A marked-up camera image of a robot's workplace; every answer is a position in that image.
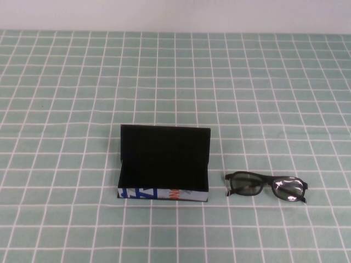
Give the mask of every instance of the eyeglass lens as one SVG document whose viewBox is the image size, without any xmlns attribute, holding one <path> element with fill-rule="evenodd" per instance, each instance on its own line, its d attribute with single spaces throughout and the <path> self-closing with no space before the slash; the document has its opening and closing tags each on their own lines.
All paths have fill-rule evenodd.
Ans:
<svg viewBox="0 0 351 263">
<path fill-rule="evenodd" d="M 296 178 L 276 179 L 272 188 L 277 196 L 287 201 L 299 200 L 303 194 L 302 182 Z"/>
<path fill-rule="evenodd" d="M 240 195 L 255 195 L 262 187 L 261 178 L 251 174 L 236 174 L 231 180 L 231 187 Z"/>
</svg>

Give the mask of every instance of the table surface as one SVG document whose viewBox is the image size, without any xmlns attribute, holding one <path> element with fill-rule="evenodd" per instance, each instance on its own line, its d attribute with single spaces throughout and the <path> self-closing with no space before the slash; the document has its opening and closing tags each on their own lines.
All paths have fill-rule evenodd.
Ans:
<svg viewBox="0 0 351 263">
<path fill-rule="evenodd" d="M 350 35 L 0 31 L 0 261 L 350 263 L 350 86 Z M 117 199 L 121 123 L 210 127 L 208 202 Z"/>
</svg>

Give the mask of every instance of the eyeglass frame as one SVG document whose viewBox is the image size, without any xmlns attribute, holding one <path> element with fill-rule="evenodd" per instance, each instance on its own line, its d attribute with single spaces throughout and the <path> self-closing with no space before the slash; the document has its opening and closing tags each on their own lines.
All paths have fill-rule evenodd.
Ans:
<svg viewBox="0 0 351 263">
<path fill-rule="evenodd" d="M 261 187 L 259 189 L 259 191 L 257 193 L 254 193 L 254 194 L 245 194 L 245 193 L 238 193 L 235 191 L 235 189 L 233 188 L 233 185 L 231 183 L 231 180 L 235 177 L 235 175 L 237 174 L 248 174 L 248 175 L 253 175 L 253 176 L 256 176 L 258 178 L 260 178 L 262 180 L 262 183 L 261 183 Z M 271 186 L 272 188 L 272 191 L 273 191 L 273 194 L 279 198 L 279 199 L 282 199 L 284 201 L 288 201 L 288 202 L 298 202 L 298 201 L 302 201 L 306 204 L 306 199 L 304 198 L 304 195 L 305 195 L 305 190 L 308 189 L 308 184 L 304 181 L 302 181 L 300 178 L 297 178 L 297 177 L 293 177 L 293 176 L 269 176 L 269 175 L 263 175 L 263 174 L 256 174 L 256 173 L 252 173 L 250 171 L 236 171 L 232 174 L 227 174 L 225 175 L 225 179 L 229 181 L 229 185 L 230 185 L 230 190 L 227 192 L 227 196 L 231 196 L 233 194 L 237 194 L 237 195 L 241 195 L 241 196 L 256 196 L 258 194 L 260 194 L 262 192 L 262 189 L 264 187 L 265 184 L 268 184 Z M 273 182 L 277 179 L 295 179 L 295 180 L 298 180 L 302 183 L 302 194 L 300 197 L 298 197 L 297 199 L 295 200 L 289 200 L 287 198 L 282 198 L 280 196 L 278 196 L 273 188 Z"/>
</svg>

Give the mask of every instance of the black eyeglasses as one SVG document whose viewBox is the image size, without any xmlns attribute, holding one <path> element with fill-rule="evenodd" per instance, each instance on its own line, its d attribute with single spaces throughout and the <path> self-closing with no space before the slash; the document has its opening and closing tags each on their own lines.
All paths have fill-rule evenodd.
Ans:
<svg viewBox="0 0 351 263">
<path fill-rule="evenodd" d="M 233 174 L 227 174 L 225 179 L 229 180 L 231 188 L 227 196 L 233 193 L 241 196 L 255 196 L 261 193 L 263 186 L 267 183 L 272 187 L 277 198 L 290 202 L 302 201 L 306 203 L 303 196 L 308 185 L 297 177 L 267 176 L 249 171 L 237 171 Z"/>
</svg>

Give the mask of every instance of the black case lid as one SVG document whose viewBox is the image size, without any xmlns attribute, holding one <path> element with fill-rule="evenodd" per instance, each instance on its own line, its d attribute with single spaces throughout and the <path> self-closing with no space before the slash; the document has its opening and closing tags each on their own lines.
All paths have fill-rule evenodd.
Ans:
<svg viewBox="0 0 351 263">
<path fill-rule="evenodd" d="M 122 162 L 208 165 L 209 128 L 121 125 Z"/>
</svg>

